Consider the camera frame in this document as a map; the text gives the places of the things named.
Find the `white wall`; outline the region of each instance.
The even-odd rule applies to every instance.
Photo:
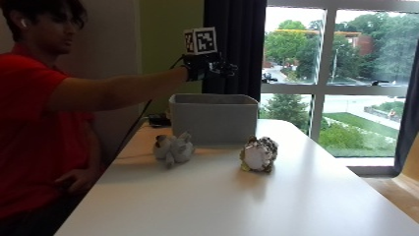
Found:
[[[59,62],[79,78],[104,79],[140,73],[138,6],[134,0],[84,0],[89,21],[77,34],[73,51]],[[9,51],[12,37],[0,20],[0,52]],[[111,160],[127,130],[138,115],[138,106],[99,112],[96,129],[105,158]]]

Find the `dark hair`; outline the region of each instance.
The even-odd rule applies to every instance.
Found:
[[[11,20],[11,12],[15,10],[33,22],[37,22],[37,16],[41,14],[52,14],[64,21],[71,21],[79,28],[84,28],[87,21],[87,9],[80,0],[0,0],[0,8],[3,16],[13,34],[13,40],[19,41],[21,31]],[[72,19],[67,19],[65,10],[69,10]]]

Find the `window frame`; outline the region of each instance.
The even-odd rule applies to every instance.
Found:
[[[333,40],[338,10],[387,11],[419,13],[419,1],[378,1],[378,0],[267,0],[267,7],[315,8],[325,10],[325,26],[322,32],[319,61],[329,61],[333,55]],[[401,86],[355,86],[327,85],[330,67],[321,63],[317,68],[317,84],[262,84],[261,93],[311,94],[309,136],[319,139],[321,119],[326,95],[390,95],[405,96],[407,87]]]

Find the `glass window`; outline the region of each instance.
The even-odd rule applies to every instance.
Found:
[[[291,121],[337,157],[394,158],[419,3],[267,2],[261,118]]]
[[[325,10],[269,7],[266,15],[262,82],[313,84]]]
[[[416,14],[339,10],[329,83],[407,86],[418,37]]]
[[[405,99],[326,95],[318,143],[335,157],[394,157]]]
[[[306,134],[310,123],[311,95],[262,94],[260,118],[291,122]]]

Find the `man's hand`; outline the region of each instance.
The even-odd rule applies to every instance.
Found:
[[[75,169],[55,180],[55,184],[71,195],[85,194],[101,176],[100,170]]]

